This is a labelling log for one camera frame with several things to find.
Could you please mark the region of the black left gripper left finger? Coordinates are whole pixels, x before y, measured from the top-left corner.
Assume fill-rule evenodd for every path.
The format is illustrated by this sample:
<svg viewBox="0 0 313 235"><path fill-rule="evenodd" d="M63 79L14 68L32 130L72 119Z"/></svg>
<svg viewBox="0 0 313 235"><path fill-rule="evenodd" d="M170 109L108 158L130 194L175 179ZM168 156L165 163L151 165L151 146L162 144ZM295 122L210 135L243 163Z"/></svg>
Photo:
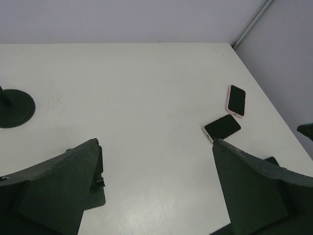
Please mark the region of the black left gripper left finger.
<svg viewBox="0 0 313 235"><path fill-rule="evenodd" d="M88 140L0 179L3 235L76 235L86 210L105 205L102 147Z"/></svg>

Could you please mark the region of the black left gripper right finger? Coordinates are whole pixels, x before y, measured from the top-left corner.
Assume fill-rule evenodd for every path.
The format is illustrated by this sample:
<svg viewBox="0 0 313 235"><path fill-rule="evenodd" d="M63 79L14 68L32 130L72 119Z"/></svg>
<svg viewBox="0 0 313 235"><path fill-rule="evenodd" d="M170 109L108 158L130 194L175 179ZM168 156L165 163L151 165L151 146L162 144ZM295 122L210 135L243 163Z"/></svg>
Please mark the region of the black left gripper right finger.
<svg viewBox="0 0 313 235"><path fill-rule="evenodd" d="M223 140L213 156L230 223L216 235L311 235L313 179L266 165Z"/></svg>

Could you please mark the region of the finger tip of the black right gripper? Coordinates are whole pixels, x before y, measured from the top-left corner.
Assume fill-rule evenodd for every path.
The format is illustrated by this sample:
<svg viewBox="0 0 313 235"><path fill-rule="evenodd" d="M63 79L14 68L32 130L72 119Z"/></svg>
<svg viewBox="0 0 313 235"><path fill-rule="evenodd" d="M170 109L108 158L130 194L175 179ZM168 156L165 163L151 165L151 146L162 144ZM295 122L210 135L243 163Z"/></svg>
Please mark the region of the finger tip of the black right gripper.
<svg viewBox="0 0 313 235"><path fill-rule="evenodd" d="M297 131L313 141L313 123L299 125Z"/></svg>

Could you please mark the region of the beige-cased phone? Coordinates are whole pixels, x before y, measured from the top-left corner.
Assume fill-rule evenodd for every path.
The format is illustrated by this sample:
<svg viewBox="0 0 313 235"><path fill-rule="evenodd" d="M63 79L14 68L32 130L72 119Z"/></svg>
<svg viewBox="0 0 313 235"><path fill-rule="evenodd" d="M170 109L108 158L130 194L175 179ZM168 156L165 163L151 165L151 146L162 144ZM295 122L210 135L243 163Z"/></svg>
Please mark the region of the beige-cased phone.
<svg viewBox="0 0 313 235"><path fill-rule="evenodd" d="M240 131L241 126L232 115L228 114L204 125L201 129L205 136L213 144L216 139L224 140Z"/></svg>

